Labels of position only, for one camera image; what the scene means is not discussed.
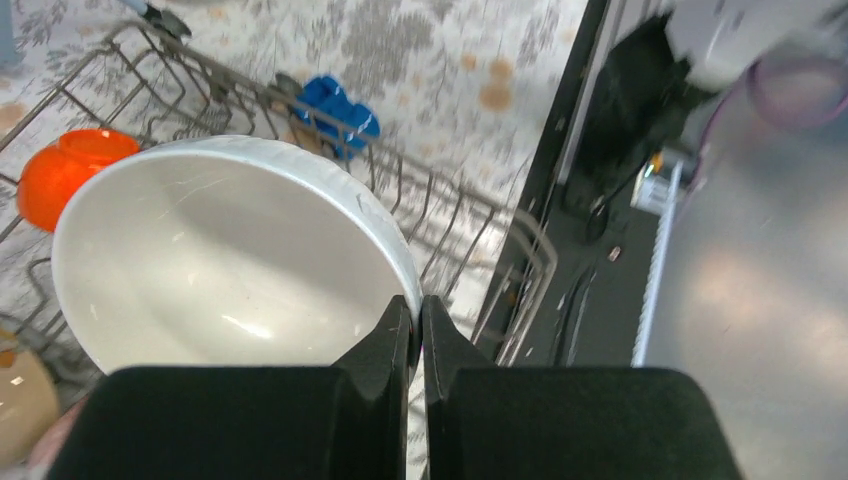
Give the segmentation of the grey wire dish rack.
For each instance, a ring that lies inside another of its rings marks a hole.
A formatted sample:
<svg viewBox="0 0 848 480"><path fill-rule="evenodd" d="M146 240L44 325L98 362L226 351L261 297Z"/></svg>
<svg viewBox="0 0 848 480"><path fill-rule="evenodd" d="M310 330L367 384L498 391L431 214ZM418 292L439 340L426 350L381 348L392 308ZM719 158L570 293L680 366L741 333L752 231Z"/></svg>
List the grey wire dish rack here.
<svg viewBox="0 0 848 480"><path fill-rule="evenodd" d="M48 239L18 214L23 161L64 127L107 127L143 146L223 133L305 146L319 134L283 110L288 97L183 45L126 21L86 49L12 127L1 131L1 325L46 357L62 392L95 380L47 284ZM526 346L557 256L527 212L377 141L346 168L386 205L409 241L424 290L502 366Z"/></svg>

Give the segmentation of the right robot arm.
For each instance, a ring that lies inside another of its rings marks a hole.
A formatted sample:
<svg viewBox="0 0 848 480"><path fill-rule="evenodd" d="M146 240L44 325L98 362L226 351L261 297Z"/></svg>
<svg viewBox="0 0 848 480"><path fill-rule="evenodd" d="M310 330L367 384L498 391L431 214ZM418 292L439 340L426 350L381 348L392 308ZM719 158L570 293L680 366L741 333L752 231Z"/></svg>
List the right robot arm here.
<svg viewBox="0 0 848 480"><path fill-rule="evenodd" d="M847 107L843 1L677 1L618 39L596 76L562 197L574 239L597 243L625 192L668 174L662 150L681 144L691 116L711 114L690 144L681 199L706 182L711 141L735 101L770 127L823 126Z"/></svg>

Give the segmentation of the near beige patterned bowl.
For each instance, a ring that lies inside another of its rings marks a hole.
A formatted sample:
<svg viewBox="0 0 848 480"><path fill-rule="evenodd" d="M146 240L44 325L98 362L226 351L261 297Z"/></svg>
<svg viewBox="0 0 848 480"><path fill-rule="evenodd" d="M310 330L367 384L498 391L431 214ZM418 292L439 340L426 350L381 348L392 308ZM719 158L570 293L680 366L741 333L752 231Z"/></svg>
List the near beige patterned bowl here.
<svg viewBox="0 0 848 480"><path fill-rule="evenodd" d="M24 460L60 416L50 372L39 356L1 331L1 469Z"/></svg>

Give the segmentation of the white ribbed bowl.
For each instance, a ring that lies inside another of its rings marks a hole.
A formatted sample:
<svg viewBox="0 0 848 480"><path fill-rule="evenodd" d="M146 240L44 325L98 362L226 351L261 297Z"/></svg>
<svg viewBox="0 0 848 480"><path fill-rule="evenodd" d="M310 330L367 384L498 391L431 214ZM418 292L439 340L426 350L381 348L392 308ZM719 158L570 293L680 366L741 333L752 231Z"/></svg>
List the white ribbed bowl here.
<svg viewBox="0 0 848 480"><path fill-rule="evenodd" d="M56 297L105 373L327 365L388 303L418 313L414 256L376 195L295 145L219 135L96 174L52 238Z"/></svg>

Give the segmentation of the near orange bowl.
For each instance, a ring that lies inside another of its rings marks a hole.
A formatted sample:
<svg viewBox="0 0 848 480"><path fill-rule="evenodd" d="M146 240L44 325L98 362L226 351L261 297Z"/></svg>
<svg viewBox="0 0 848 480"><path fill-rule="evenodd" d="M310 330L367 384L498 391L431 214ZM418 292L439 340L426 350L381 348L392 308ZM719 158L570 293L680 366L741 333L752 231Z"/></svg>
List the near orange bowl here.
<svg viewBox="0 0 848 480"><path fill-rule="evenodd" d="M75 192L104 168L141 151L131 136L108 129L64 133L24 166L16 203L21 217L47 232Z"/></svg>

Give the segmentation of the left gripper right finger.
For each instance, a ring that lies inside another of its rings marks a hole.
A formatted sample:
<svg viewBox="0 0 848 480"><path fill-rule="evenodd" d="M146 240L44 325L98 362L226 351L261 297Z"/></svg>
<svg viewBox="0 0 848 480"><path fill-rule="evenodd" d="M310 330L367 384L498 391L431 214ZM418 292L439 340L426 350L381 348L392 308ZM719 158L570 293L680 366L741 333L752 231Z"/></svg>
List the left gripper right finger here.
<svg viewBox="0 0 848 480"><path fill-rule="evenodd" d="M451 397L459 391L454 385L464 369L488 368L488 360L457 329L441 297L427 295L421 308L422 366L427 415L429 479L458 479L462 476L461 436Z"/></svg>

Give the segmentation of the pink patterned bowl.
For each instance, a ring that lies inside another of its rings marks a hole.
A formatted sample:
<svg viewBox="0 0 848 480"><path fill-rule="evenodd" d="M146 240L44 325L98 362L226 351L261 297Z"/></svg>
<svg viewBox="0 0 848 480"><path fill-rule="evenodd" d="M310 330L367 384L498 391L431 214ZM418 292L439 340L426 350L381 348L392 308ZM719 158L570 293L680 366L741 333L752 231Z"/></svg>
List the pink patterned bowl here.
<svg viewBox="0 0 848 480"><path fill-rule="evenodd" d="M88 401L88 395L76 402L64 413L35 444L26 464L26 479L44 479L63 448L76 423L80 412Z"/></svg>

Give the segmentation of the floral tablecloth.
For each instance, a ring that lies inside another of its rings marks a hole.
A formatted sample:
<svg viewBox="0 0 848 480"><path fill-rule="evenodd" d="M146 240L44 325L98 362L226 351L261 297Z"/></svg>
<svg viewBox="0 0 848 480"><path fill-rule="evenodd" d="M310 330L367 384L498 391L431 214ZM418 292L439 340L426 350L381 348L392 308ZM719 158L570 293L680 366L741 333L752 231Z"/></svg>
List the floral tablecloth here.
<svg viewBox="0 0 848 480"><path fill-rule="evenodd" d="M575 44L584 1L163 1L186 46L266 86L331 75L379 142L511 209ZM1 72L1 131L89 47L138 21L116 1L12 1L18 61Z"/></svg>

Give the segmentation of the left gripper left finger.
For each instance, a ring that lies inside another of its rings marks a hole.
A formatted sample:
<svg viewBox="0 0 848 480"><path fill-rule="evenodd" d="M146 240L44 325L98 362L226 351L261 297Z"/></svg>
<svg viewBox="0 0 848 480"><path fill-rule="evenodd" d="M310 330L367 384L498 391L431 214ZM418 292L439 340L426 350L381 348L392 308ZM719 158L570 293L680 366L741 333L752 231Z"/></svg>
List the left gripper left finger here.
<svg viewBox="0 0 848 480"><path fill-rule="evenodd" d="M333 366L344 374L332 448L335 479L403 479L411 312L394 296L377 324Z"/></svg>

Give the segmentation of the blue toy block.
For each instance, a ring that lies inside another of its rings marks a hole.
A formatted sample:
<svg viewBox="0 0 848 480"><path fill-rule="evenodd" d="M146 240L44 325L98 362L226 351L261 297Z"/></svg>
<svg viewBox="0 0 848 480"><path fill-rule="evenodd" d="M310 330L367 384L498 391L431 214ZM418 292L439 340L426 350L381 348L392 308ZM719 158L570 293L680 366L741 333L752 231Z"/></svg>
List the blue toy block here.
<svg viewBox="0 0 848 480"><path fill-rule="evenodd" d="M304 124L332 138L334 156L352 160L368 144L368 138L380 136L378 117L362 103L352 103L342 85L331 75L311 78L295 95L308 109L290 107L289 110Z"/></svg>

